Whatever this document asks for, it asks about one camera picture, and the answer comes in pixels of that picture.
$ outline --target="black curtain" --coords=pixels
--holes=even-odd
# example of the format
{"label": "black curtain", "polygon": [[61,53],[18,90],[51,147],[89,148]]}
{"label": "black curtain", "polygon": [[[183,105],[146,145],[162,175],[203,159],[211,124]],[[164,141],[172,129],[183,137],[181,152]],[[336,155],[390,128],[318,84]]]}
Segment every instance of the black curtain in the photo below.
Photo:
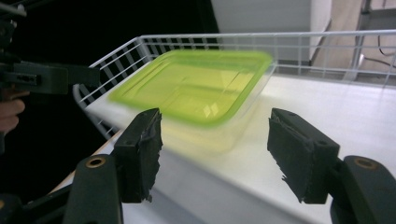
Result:
{"label": "black curtain", "polygon": [[[6,51],[25,61],[89,66],[138,35],[218,32],[210,0],[43,3],[13,18],[18,26]],[[71,87],[66,95],[31,92],[22,99],[26,109],[0,156],[0,193],[27,203],[49,193],[106,140],[77,106]]]}

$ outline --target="white wire rack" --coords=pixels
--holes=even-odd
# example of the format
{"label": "white wire rack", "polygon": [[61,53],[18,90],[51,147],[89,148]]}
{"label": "white wire rack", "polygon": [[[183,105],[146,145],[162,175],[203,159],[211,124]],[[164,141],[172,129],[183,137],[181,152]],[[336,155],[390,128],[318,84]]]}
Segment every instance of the white wire rack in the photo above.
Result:
{"label": "white wire rack", "polygon": [[[144,64],[173,49],[261,50],[273,55],[275,76],[325,78],[378,88],[396,86],[396,30],[142,35],[91,65],[102,71],[101,85],[98,88],[75,85],[76,102],[84,110]],[[87,115],[106,139],[119,130],[94,115]]]}

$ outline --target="white table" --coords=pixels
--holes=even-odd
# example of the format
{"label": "white table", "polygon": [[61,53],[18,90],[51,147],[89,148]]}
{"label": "white table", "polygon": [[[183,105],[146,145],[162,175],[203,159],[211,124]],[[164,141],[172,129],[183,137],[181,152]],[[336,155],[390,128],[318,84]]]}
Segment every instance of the white table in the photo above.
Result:
{"label": "white table", "polygon": [[[341,146],[340,159],[368,157],[396,176],[395,88],[274,74],[230,151],[213,156],[165,144],[153,202],[125,204],[125,223],[332,223],[331,196],[326,204],[299,203],[281,180],[266,148],[273,107],[300,115],[328,135]],[[99,153],[109,153],[113,143]]]}

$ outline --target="human hand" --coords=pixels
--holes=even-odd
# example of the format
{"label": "human hand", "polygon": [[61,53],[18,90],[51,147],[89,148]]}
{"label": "human hand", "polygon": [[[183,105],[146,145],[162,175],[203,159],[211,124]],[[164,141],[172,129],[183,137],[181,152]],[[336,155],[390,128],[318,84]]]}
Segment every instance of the human hand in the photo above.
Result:
{"label": "human hand", "polygon": [[16,97],[28,95],[28,91],[3,90],[5,101],[0,102],[0,133],[9,133],[19,123],[18,114],[23,112],[25,104]]}

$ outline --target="lime green lid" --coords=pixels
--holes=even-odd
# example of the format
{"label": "lime green lid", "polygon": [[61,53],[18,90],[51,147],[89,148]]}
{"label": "lime green lid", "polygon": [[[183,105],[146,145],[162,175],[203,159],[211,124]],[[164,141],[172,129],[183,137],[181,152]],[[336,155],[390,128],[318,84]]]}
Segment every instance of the lime green lid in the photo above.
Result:
{"label": "lime green lid", "polygon": [[260,51],[169,51],[119,85],[110,101],[200,126],[229,120],[272,62]]}

